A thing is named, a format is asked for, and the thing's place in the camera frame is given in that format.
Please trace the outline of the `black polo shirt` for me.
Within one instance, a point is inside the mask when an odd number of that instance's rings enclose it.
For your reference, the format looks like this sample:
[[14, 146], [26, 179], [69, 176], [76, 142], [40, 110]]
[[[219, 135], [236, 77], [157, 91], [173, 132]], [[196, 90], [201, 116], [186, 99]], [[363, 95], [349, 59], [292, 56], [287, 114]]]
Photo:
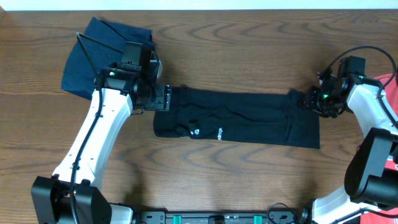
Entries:
[[174, 87], [170, 109], [155, 113], [154, 133], [319, 149], [319, 117], [301, 107], [303, 97], [297, 90], [279, 95]]

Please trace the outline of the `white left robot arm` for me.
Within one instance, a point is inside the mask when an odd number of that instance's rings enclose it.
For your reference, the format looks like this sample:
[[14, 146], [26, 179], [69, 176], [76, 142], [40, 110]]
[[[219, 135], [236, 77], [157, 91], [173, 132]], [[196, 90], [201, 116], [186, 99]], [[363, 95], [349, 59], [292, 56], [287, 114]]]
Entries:
[[51, 177], [38, 176], [31, 196], [39, 223], [133, 223], [134, 210], [108, 202], [102, 179], [115, 140], [140, 109], [167, 111], [171, 87], [149, 72], [106, 67], [98, 74], [90, 109], [72, 147]]

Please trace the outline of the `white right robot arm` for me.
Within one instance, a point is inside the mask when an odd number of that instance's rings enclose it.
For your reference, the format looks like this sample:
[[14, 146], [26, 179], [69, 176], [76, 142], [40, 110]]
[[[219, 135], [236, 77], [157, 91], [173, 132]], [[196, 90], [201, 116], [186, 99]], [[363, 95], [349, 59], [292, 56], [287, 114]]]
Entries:
[[337, 117], [343, 109], [359, 122], [364, 140], [350, 162], [344, 185], [304, 208], [297, 223], [344, 223], [362, 214], [397, 218], [397, 171], [386, 167], [397, 160], [397, 116], [379, 80], [362, 75], [324, 78], [311, 87], [303, 105], [321, 117]]

